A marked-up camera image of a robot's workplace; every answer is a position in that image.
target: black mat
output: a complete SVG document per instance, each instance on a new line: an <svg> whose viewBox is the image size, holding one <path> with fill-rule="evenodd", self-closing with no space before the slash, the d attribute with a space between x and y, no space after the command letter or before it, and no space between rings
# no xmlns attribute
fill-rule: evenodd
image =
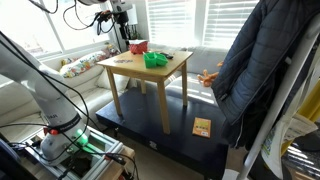
<svg viewBox="0 0 320 180"><path fill-rule="evenodd" d="M132 88L119 97L123 116L116 113L114 102L100 109L99 121L159 153L186 165L213 179L221 179L224 173L228 145L221 138L225 120L219 108L199 103L188 103L167 96L170 135L162 130L158 95L155 91L141 94ZM212 121L211 138L192 135L195 117Z"/></svg>

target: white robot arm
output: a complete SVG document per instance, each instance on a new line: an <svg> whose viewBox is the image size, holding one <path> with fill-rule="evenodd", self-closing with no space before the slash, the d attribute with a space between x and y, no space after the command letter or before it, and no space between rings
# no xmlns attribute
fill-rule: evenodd
<svg viewBox="0 0 320 180"><path fill-rule="evenodd" d="M71 143L69 139L74 140L79 136L79 130L83 131L85 129L85 124L80 120L80 116L73 105L60 92L54 89L43 76L35 69L32 69L30 65L57 81L63 82L64 79L61 75L40 63L19 45L14 44L18 48L18 51L20 51L31 64L28 65L27 63L29 62L23 62L17 58L16 55L19 55L20 58L22 58L22 56L12 47L1 31L0 42L0 62L2 64L0 74L25 86L45 114L48 126L51 129L49 129L49 133L41 142L43 155L47 159L44 163L57 165L69 157L68 153L64 153L61 156L60 154L64 152L65 148ZM67 88L65 86L53 80L50 80L50 82L62 93L67 95ZM83 136L84 135L89 137L90 131L86 129Z"/></svg>

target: green object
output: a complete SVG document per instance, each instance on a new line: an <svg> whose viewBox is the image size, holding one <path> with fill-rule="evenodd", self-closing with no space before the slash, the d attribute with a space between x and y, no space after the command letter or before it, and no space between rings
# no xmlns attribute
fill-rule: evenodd
<svg viewBox="0 0 320 180"><path fill-rule="evenodd" d="M89 139L87 137L87 135L85 133L83 133L83 131L81 129L78 129L76 131L76 137L81 136L77 142L81 145L81 146L85 146L86 144L88 144Z"/></svg>
<svg viewBox="0 0 320 180"><path fill-rule="evenodd" d="M168 60L164 55L155 53L155 52L144 53L143 59L144 59L146 68L153 68L156 66L165 66L168 63Z"/></svg>

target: window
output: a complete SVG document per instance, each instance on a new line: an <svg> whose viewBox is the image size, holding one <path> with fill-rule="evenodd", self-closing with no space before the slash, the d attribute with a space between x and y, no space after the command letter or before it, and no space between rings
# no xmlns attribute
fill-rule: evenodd
<svg viewBox="0 0 320 180"><path fill-rule="evenodd" d="M33 55L60 51L45 14L28 1L0 1L0 30Z"/></svg>
<svg viewBox="0 0 320 180"><path fill-rule="evenodd" d="M150 42L181 46L194 37L195 0L146 0Z"/></svg>
<svg viewBox="0 0 320 180"><path fill-rule="evenodd" d="M56 1L45 2L49 10L55 8ZM36 57L46 57L54 54L63 54L74 51L73 49L92 46L96 43L109 40L108 34L97 35L95 28L76 31L68 27L62 14L66 8L74 4L73 0L59 0L58 12L47 15L31 4L28 0L17 2L0 0L0 29L9 38L14 40L29 53ZM99 4L85 6L77 3L80 19L85 24L90 24L96 12L102 10ZM75 16L74 9L66 14L66 20L76 28L84 27Z"/></svg>
<svg viewBox="0 0 320 180"><path fill-rule="evenodd" d="M55 7L56 1L49 0L45 2L48 7ZM63 12L65 11L65 9L73 5L74 0L59 0L59 11L56 14L50 15L64 49L73 49L88 44L106 41L109 39L108 34L101 34L98 36L96 26L84 30L74 30L70 28L63 20ZM101 7L99 4L86 6L81 3L77 3L77 12L79 18L85 25L91 24L95 17L95 13L100 11ZM68 10L65 17L66 22L70 26L76 29L85 27L85 25L81 24L81 22L77 19L74 8Z"/></svg>
<svg viewBox="0 0 320 180"><path fill-rule="evenodd" d="M202 45L230 49L257 0L207 0Z"/></svg>

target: table leg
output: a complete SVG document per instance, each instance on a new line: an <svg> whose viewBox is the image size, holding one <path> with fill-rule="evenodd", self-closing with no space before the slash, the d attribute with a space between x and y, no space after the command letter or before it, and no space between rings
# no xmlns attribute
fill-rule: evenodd
<svg viewBox="0 0 320 180"><path fill-rule="evenodd" d="M183 105L188 106L188 93L187 93L187 63L185 62L181 68L182 72L182 99Z"/></svg>
<svg viewBox="0 0 320 180"><path fill-rule="evenodd" d="M141 79L141 93L146 94L146 81Z"/></svg>
<svg viewBox="0 0 320 180"><path fill-rule="evenodd" d="M116 105L117 113L118 115L122 115L121 108L120 108L120 102L119 102L119 97L118 97L118 92L116 88L116 83L114 82L114 77L111 72L111 69L107 68L107 73L108 73L108 78L111 86L111 91L112 91L112 96L114 100L114 104Z"/></svg>
<svg viewBox="0 0 320 180"><path fill-rule="evenodd" d="M170 134L168 106L167 106L164 81L158 82L157 84L158 84L158 95L159 95L160 113L161 113L163 132L165 134Z"/></svg>

